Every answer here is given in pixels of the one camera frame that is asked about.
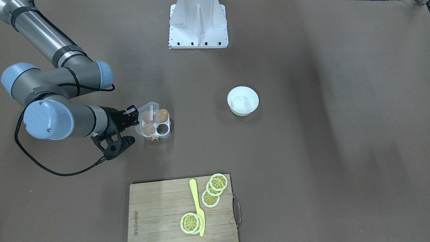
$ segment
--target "cutting board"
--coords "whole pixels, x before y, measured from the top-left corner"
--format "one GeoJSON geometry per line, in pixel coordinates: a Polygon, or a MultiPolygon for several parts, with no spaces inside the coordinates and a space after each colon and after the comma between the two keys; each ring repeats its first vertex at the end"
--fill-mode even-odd
{"type": "Polygon", "coordinates": [[[203,237],[181,230],[187,212],[196,212],[189,181],[191,178],[130,185],[128,242],[239,242],[233,214],[230,175],[218,205],[208,208],[201,201],[211,176],[191,177],[197,181],[200,207],[206,216],[203,237]]]}

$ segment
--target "brown egg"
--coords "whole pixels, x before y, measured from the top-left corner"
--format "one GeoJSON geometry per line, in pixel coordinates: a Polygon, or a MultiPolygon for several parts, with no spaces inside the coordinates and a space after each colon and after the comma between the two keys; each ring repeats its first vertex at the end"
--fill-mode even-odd
{"type": "Polygon", "coordinates": [[[142,121],[144,123],[149,123],[152,120],[152,112],[151,111],[145,111],[142,113],[142,121]]]}
{"type": "Polygon", "coordinates": [[[155,121],[157,123],[163,123],[169,117],[169,112],[165,109],[160,109],[158,113],[155,115],[155,121]]]}
{"type": "Polygon", "coordinates": [[[144,135],[153,135],[155,133],[155,126],[152,124],[145,124],[143,126],[144,135]]]}

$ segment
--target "white mount base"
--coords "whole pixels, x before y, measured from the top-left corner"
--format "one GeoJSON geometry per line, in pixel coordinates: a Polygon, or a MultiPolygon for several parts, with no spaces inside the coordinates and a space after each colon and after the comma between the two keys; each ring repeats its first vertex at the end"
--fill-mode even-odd
{"type": "Polygon", "coordinates": [[[228,46],[225,6],[218,0],[178,0],[170,6],[169,48],[228,46]]]}

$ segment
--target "blue joint cap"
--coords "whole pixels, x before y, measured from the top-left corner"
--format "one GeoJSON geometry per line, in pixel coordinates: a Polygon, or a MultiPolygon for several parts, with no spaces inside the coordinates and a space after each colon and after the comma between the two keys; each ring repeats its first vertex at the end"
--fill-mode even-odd
{"type": "Polygon", "coordinates": [[[114,83],[114,74],[111,67],[104,61],[95,61],[100,69],[100,88],[106,89],[114,83]]]}
{"type": "Polygon", "coordinates": [[[4,88],[6,88],[6,91],[9,93],[10,96],[12,96],[12,86],[15,83],[16,79],[18,79],[18,77],[22,73],[30,69],[40,70],[33,64],[23,62],[13,64],[3,72],[3,74],[1,75],[1,83],[3,84],[4,88]]]}
{"type": "Polygon", "coordinates": [[[25,110],[24,123],[31,136],[50,140],[67,138],[75,126],[70,110],[54,100],[31,103],[25,110]]]}

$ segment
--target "yellow knife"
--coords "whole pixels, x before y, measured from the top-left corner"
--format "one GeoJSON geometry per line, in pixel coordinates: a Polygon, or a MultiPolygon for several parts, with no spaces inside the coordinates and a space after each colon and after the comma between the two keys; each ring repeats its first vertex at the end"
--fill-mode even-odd
{"type": "Polygon", "coordinates": [[[206,219],[205,219],[205,212],[203,211],[203,209],[200,208],[199,192],[197,191],[196,179],[193,178],[190,180],[190,188],[191,188],[191,193],[193,194],[194,204],[196,205],[197,214],[200,215],[203,219],[203,227],[202,227],[202,230],[200,230],[200,236],[203,236],[203,234],[205,233],[206,219]]]}

